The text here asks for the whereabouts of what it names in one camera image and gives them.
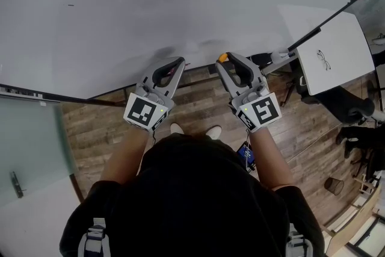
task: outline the white tabletop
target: white tabletop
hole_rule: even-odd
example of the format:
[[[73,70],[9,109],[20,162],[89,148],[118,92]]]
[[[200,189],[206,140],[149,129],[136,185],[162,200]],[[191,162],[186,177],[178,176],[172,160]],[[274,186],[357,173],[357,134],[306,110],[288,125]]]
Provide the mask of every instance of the white tabletop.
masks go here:
[[[342,12],[297,48],[310,95],[337,87],[374,70],[372,56],[355,15]],[[322,51],[331,69],[317,56]]]

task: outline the chair leg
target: chair leg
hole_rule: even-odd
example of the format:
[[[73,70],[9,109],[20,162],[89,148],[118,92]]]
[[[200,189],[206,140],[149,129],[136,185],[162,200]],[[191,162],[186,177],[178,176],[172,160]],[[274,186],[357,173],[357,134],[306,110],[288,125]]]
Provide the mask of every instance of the chair leg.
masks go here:
[[[286,94],[285,100],[280,103],[281,107],[285,107],[286,103],[288,103],[288,101],[290,100],[291,94],[293,93],[294,88],[295,88],[295,83],[292,82],[292,84],[290,85],[288,92]]]

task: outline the black shirt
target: black shirt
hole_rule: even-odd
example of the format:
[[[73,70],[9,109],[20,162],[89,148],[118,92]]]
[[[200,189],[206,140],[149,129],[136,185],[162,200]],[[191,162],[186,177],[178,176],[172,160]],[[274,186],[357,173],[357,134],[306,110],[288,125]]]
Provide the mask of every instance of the black shirt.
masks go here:
[[[95,183],[69,218],[63,256],[77,256],[94,217],[106,220],[112,257],[285,256],[289,222],[312,242],[314,256],[324,256],[321,230],[300,189],[265,188],[220,141],[165,138],[145,154],[132,182]]]

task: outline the black chair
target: black chair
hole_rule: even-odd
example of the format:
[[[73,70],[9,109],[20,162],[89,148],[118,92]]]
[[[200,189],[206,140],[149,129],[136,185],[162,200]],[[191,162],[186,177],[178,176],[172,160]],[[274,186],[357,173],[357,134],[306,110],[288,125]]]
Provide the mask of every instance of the black chair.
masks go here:
[[[338,86],[327,91],[311,96],[304,84],[305,80],[301,64],[298,60],[290,63],[294,79],[288,89],[286,99],[281,102],[281,107],[285,106],[294,88],[301,95],[301,101],[306,104],[323,104],[339,121],[344,124],[362,124],[367,117],[370,117],[375,109],[375,105],[370,99],[361,99],[354,94]]]
[[[380,170],[385,170],[385,150],[384,149],[371,149],[362,150],[361,158],[357,161],[351,161],[350,164],[355,165],[360,163],[357,173],[353,177],[357,177],[362,168],[366,166],[366,181],[369,182],[374,178],[374,173]]]

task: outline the white table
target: white table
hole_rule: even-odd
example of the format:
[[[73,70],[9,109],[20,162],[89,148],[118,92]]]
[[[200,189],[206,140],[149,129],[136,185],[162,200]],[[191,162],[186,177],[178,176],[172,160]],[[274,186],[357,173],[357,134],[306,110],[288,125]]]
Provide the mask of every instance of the white table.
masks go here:
[[[301,16],[319,15],[326,20],[334,12],[300,6],[280,8],[293,39],[316,25]],[[322,51],[331,70],[325,70],[324,62],[317,56]],[[341,12],[321,27],[321,32],[297,48],[301,67],[310,95],[342,85],[373,71],[371,52],[355,15]]]

